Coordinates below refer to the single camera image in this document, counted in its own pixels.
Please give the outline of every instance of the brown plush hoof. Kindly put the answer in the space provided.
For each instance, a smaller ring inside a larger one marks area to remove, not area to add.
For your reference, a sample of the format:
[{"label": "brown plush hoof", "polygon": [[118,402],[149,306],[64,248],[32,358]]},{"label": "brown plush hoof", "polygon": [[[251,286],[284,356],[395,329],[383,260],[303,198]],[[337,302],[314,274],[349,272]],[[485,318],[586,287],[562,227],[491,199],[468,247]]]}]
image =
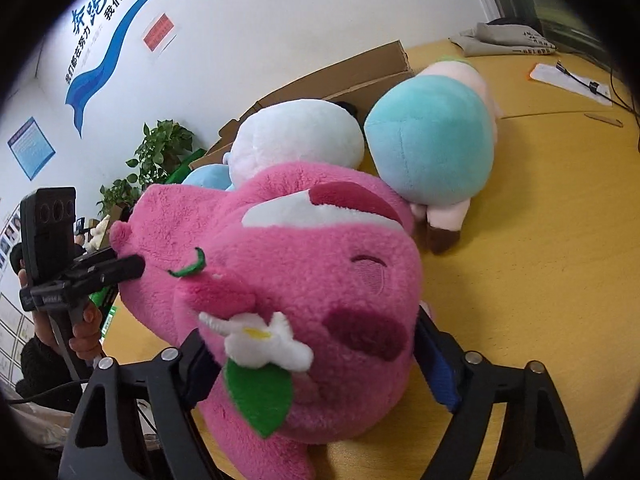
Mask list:
[{"label": "brown plush hoof", "polygon": [[460,240],[460,231],[449,231],[427,225],[427,244],[433,254],[442,254]]}]

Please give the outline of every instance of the yellow flower center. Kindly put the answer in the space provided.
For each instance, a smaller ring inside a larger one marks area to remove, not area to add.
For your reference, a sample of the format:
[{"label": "yellow flower center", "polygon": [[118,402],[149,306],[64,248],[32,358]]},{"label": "yellow flower center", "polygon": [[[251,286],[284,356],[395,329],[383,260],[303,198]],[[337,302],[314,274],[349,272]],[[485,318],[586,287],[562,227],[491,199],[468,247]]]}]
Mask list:
[{"label": "yellow flower center", "polygon": [[245,327],[242,331],[252,339],[270,339],[271,333],[259,328]]}]

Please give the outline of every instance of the hand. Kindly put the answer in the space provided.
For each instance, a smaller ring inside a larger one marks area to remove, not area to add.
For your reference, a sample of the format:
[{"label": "hand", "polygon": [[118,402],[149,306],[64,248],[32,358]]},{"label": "hand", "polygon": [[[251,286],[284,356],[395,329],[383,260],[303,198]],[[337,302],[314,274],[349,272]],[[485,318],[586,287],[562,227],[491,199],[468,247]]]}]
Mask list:
[{"label": "hand", "polygon": [[[18,273],[20,286],[27,285],[27,272],[21,269]],[[44,312],[33,311],[33,324],[36,337],[54,352],[60,354],[60,348],[56,337],[53,335],[49,316]],[[87,303],[84,309],[84,321],[74,325],[74,336],[69,340],[69,347],[78,354],[78,357],[85,361],[91,361],[102,353],[100,345],[100,322],[102,314],[100,310],[91,302]]]}]

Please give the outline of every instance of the blue gripper pad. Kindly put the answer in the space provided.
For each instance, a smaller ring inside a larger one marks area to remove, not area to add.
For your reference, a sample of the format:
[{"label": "blue gripper pad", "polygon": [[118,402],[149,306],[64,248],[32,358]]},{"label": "blue gripper pad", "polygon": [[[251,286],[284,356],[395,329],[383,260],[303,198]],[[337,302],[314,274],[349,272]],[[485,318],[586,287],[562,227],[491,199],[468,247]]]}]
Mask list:
[{"label": "blue gripper pad", "polygon": [[415,360],[418,362],[436,402],[446,406],[453,413],[460,406],[462,397],[458,393],[459,377],[438,347],[437,340],[442,337],[443,335],[435,329],[428,316],[420,312],[415,327]]}]

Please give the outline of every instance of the red paper on wall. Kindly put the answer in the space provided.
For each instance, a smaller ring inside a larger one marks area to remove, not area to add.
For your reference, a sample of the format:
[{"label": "red paper on wall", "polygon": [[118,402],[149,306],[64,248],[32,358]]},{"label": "red paper on wall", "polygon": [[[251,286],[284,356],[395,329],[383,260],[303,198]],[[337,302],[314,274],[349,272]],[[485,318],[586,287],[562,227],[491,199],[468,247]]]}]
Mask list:
[{"label": "red paper on wall", "polygon": [[164,40],[164,37],[174,28],[174,24],[168,18],[166,14],[163,14],[158,18],[158,20],[154,23],[154,26],[151,27],[149,32],[145,36],[146,46],[149,47],[149,50],[153,52],[160,42]]}]

